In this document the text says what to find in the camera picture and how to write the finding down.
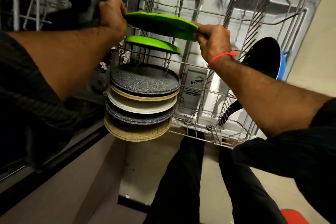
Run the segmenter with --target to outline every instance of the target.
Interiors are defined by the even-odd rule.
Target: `grey speckled plate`
[[[115,117],[120,121],[136,125],[151,125],[167,120],[170,116],[173,115],[174,107],[164,112],[152,113],[152,114],[140,114],[140,113],[127,112],[112,104],[110,100],[107,100],[106,110],[110,113],[110,115],[112,115],[113,117]]]
[[[111,82],[122,90],[159,95],[177,91],[179,76],[172,70],[150,64],[125,64],[111,70]]]

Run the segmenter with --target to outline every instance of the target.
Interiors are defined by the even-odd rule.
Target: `leg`
[[[143,224],[199,224],[200,180],[205,142],[184,137],[161,179]]]
[[[277,204],[267,194],[258,178],[246,166],[236,165],[232,150],[222,148],[219,166],[232,203],[234,224],[287,224]]]

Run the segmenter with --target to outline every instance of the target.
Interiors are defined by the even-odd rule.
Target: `red string bracelet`
[[[208,66],[210,66],[210,64],[211,64],[215,59],[219,58],[220,56],[226,55],[226,54],[229,54],[229,55],[231,55],[232,57],[234,57],[234,56],[237,56],[238,52],[224,52],[224,53],[218,54],[218,55],[215,56],[212,60],[210,60]]]

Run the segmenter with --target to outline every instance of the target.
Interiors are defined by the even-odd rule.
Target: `frying pan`
[[[256,42],[246,53],[241,64],[276,80],[282,80],[286,68],[284,53],[280,51],[278,42],[272,37],[265,37]],[[242,108],[238,100],[233,102],[224,112],[220,124],[224,125],[230,115]]]

